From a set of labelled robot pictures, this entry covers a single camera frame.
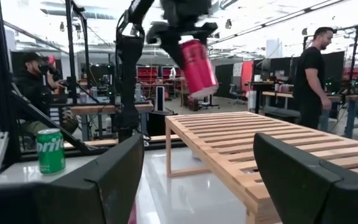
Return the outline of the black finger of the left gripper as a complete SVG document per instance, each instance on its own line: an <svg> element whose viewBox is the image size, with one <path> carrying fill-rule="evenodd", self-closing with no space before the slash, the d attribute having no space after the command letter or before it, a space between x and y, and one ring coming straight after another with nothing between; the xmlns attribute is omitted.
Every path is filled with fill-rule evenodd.
<svg viewBox="0 0 358 224"><path fill-rule="evenodd" d="M160 48L173 59L173 61L184 69L185 63L179 44L179 33L167 23L153 23L146 35L148 44L156 44L160 40Z"/></svg>
<svg viewBox="0 0 358 224"><path fill-rule="evenodd" d="M199 40L206 40L218 28L215 22L205 22L199 29L197 38Z"/></svg>

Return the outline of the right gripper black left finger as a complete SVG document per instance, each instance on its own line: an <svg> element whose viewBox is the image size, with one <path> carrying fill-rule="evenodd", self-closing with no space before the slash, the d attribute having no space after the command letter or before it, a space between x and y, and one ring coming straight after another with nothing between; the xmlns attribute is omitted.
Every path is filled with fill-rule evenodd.
<svg viewBox="0 0 358 224"><path fill-rule="evenodd" d="M143 161L135 134L52 182L0 184L0 224L127 224Z"/></svg>

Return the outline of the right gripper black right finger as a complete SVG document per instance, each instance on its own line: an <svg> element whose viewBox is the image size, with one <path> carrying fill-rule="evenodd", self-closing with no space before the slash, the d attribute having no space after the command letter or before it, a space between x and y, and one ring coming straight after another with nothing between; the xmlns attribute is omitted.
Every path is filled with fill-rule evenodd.
<svg viewBox="0 0 358 224"><path fill-rule="evenodd" d="M283 223L358 224L358 173L262 133L253 150Z"/></svg>

